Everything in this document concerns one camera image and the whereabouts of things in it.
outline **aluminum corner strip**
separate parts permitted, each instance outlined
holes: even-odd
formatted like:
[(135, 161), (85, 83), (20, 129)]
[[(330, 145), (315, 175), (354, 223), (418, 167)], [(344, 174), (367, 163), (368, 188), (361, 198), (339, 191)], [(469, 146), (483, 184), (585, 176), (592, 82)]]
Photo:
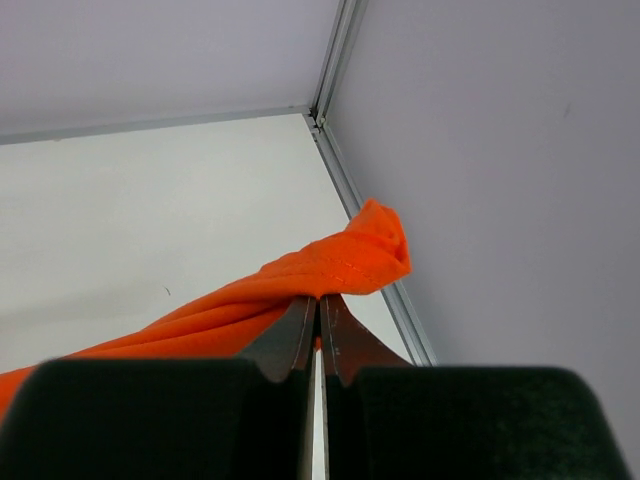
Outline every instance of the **aluminum corner strip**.
[(92, 135), (108, 135), (112, 133), (135, 132), (153, 130), (156, 128), (184, 127), (203, 123), (227, 122), (231, 120), (245, 120), (249, 118), (273, 117), (279, 115), (308, 114), (309, 107), (299, 105), (291, 107), (264, 108), (260, 110), (244, 110), (187, 117), (172, 117), (164, 119), (140, 120), (132, 122), (113, 123), (90, 127), (65, 128), (60, 130), (46, 130), (28, 133), (0, 134), (0, 145), (16, 143), (43, 142), (47, 140), (61, 140), (64, 138), (88, 137)]
[[(342, 205), (349, 218), (353, 218), (360, 211), (364, 202), (343, 161), (342, 153), (331, 128), (325, 126), (325, 128), (320, 128), (312, 133)], [(402, 281), (385, 287), (382, 290), (382, 295), (412, 362), (422, 366), (437, 365), (431, 343)]]
[(331, 39), (322, 65), (322, 74), (316, 88), (311, 112), (322, 127), (338, 87), (367, 8), (368, 0), (340, 0)]

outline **white floor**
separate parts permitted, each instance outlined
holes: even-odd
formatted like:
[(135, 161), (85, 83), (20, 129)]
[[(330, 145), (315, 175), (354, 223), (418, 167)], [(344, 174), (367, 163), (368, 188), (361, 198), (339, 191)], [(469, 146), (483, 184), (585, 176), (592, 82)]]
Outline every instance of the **white floor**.
[[(2, 146), (0, 371), (133, 332), (346, 223), (301, 115)], [(407, 358), (379, 293), (347, 302)]]

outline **orange fabric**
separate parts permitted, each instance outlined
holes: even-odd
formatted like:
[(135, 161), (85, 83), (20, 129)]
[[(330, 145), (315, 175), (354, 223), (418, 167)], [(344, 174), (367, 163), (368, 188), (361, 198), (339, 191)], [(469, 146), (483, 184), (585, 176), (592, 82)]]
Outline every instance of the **orange fabric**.
[[(368, 294), (410, 270), (400, 220), (392, 209), (369, 200), (343, 232), (284, 255), (139, 332), (71, 357), (232, 355), (280, 317), (296, 295)], [(28, 367), (0, 375), (0, 419), (32, 370)]]

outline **orange cloth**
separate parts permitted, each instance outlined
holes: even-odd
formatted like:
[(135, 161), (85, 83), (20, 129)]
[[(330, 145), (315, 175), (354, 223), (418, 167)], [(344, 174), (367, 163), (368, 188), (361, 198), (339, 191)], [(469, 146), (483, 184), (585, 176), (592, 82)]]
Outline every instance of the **orange cloth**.
[[(410, 270), (409, 249), (396, 213), (369, 200), (343, 232), (284, 255), (139, 332), (71, 357), (232, 355), (280, 317), (296, 295), (368, 294)], [(0, 419), (33, 368), (0, 375)]]

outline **white wall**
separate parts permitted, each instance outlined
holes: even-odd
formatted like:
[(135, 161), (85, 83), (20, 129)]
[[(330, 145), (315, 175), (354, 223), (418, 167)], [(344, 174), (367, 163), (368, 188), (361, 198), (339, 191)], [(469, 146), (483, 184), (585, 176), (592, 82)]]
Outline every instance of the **white wall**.
[(580, 372), (640, 473), (640, 3), (371, 0), (329, 125), (446, 364)]
[(308, 105), (338, 0), (8, 0), (0, 135)]
[[(347, 223), (301, 115), (0, 147), (0, 371), (131, 333)], [(403, 355), (381, 294), (354, 314)]]

